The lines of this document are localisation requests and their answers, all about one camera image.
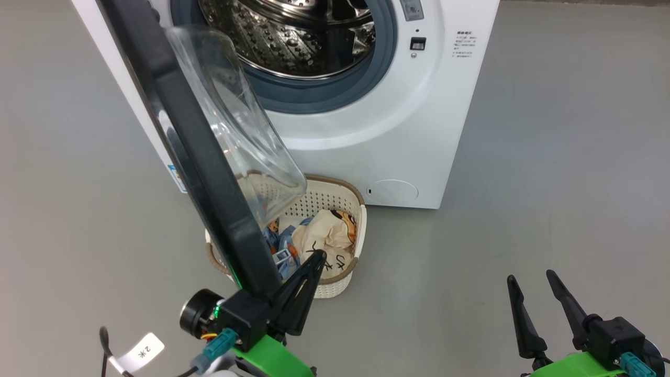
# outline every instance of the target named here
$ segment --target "cable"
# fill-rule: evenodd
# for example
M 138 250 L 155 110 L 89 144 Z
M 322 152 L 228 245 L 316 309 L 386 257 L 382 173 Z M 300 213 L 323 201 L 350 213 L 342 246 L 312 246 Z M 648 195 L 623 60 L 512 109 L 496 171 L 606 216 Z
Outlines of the cable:
M 107 328 L 105 326 L 102 326 L 100 328 L 100 345 L 103 347 L 103 367 L 102 367 L 102 372 L 100 373 L 100 377 L 106 377 L 107 375 L 107 362 L 109 358 L 113 357 L 114 355 L 112 354 L 111 349 L 109 349 L 109 332 L 107 331 Z M 198 371 L 198 367 L 194 366 L 193 368 L 187 370 L 186 372 L 180 374 L 177 377 L 188 377 L 192 375 L 193 373 Z M 124 370 L 123 373 L 121 373 L 123 377 L 134 377 L 130 372 L 127 370 Z
M 645 352 L 645 355 L 649 356 L 650 358 L 655 358 L 655 359 L 661 360 L 666 364 L 670 364 L 670 360 L 668 358 L 664 358 L 663 356 L 653 355 L 653 354 L 650 354 L 649 352 Z
M 197 372 L 197 371 L 198 371 L 198 367 L 197 367 L 197 366 L 194 366 L 193 368 L 187 370 L 186 372 L 180 374 L 180 375 L 177 376 L 177 377 L 188 377 L 188 376 L 190 376 L 191 374 L 193 374 L 193 373 L 195 373 L 195 372 Z
M 101 377 L 105 377 L 107 375 L 107 355 L 103 353 L 103 371 L 100 373 Z

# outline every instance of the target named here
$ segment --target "basket rim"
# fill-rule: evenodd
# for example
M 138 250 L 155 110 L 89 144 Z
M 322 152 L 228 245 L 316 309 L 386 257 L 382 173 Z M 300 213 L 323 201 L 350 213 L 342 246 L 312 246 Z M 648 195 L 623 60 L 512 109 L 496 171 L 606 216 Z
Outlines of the basket rim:
M 308 180 L 314 180 L 316 182 L 324 182 L 324 183 L 332 183 L 332 184 L 337 184 L 338 186 L 343 186 L 347 188 L 349 191 L 354 193 L 356 195 L 356 199 L 358 199 L 358 204 L 359 205 L 365 205 L 365 200 L 363 199 L 363 196 L 360 194 L 358 189 L 354 187 L 353 184 L 350 184 L 349 182 L 337 178 L 330 178 L 327 176 L 322 176 L 322 175 L 317 175 L 317 174 L 305 174 L 305 178 Z

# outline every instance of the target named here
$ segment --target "teal connector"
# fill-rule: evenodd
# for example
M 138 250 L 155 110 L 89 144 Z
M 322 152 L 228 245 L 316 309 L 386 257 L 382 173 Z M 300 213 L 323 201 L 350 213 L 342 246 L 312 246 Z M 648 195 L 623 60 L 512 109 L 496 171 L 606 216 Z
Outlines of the teal connector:
M 191 361 L 191 367 L 197 368 L 196 374 L 202 376 L 212 365 L 214 360 L 223 356 L 235 346 L 237 333 L 231 329 L 224 329 L 214 339 L 209 341 L 200 355 Z
M 630 377 L 656 377 L 656 372 L 630 352 L 621 355 L 619 367 Z
M 217 337 L 212 339 L 202 350 L 202 354 L 205 355 L 210 361 L 216 360 L 219 356 L 222 356 L 226 352 L 230 351 L 231 348 L 235 346 L 235 341 L 237 340 L 237 333 L 232 329 L 224 329 L 218 334 Z

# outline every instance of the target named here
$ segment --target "gray floor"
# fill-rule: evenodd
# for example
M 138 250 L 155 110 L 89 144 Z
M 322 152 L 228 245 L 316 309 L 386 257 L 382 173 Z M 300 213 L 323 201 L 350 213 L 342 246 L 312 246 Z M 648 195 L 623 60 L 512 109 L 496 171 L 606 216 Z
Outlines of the gray floor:
M 543 3 L 637 5 L 637 6 L 641 6 L 641 7 L 667 7 L 667 6 L 670 6 L 670 0 L 521 0 L 521 1 L 536 1 L 536 2 L 543 2 Z
M 320 376 L 518 376 L 505 277 L 549 356 L 571 351 L 544 277 L 670 353 L 670 9 L 501 5 L 442 208 L 371 208 L 349 289 L 289 347 Z M 65 0 L 0 11 L 0 364 L 96 376 L 96 331 L 201 347 L 176 315 L 232 292 L 202 224 Z

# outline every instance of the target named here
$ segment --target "washing machine door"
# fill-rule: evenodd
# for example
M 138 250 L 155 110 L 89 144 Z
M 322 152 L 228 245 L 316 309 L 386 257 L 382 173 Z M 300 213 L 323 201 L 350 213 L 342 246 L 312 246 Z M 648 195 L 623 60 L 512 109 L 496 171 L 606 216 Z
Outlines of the washing machine door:
M 358 101 L 386 75 L 397 45 L 392 0 L 152 3 L 164 26 L 209 25 L 230 36 L 260 102 L 276 113 L 322 114 Z
M 163 30 L 146 1 L 74 4 L 103 56 L 110 48 L 94 26 L 107 23 L 114 52 L 125 58 L 145 113 L 238 284 L 270 298 L 281 280 L 261 228 L 304 193 L 306 180 L 258 104 L 232 42 L 211 28 Z

